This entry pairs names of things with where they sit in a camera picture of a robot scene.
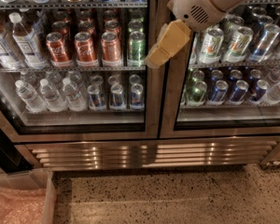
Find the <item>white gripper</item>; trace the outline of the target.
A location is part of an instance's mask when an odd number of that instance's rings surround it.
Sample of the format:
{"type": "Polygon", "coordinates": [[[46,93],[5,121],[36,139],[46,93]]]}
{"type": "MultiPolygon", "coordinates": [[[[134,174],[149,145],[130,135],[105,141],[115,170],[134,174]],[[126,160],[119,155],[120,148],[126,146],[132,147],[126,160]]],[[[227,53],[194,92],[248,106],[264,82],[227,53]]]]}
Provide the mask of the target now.
{"type": "Polygon", "coordinates": [[[170,0],[167,6],[177,20],[162,26],[145,58],[149,68],[160,68],[173,58],[189,42],[191,30],[205,30],[223,18],[213,0],[170,0]]]}

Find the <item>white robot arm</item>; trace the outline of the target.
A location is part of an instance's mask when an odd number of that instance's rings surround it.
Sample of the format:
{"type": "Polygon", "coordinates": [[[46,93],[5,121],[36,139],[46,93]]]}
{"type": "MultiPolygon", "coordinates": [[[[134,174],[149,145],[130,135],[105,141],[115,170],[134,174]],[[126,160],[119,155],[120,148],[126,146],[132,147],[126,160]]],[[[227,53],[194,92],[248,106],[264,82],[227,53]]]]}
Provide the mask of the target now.
{"type": "Polygon", "coordinates": [[[247,0],[169,0],[175,21],[165,23],[145,58],[149,68],[159,68],[174,57],[199,32],[221,21],[234,7],[247,0]]]}

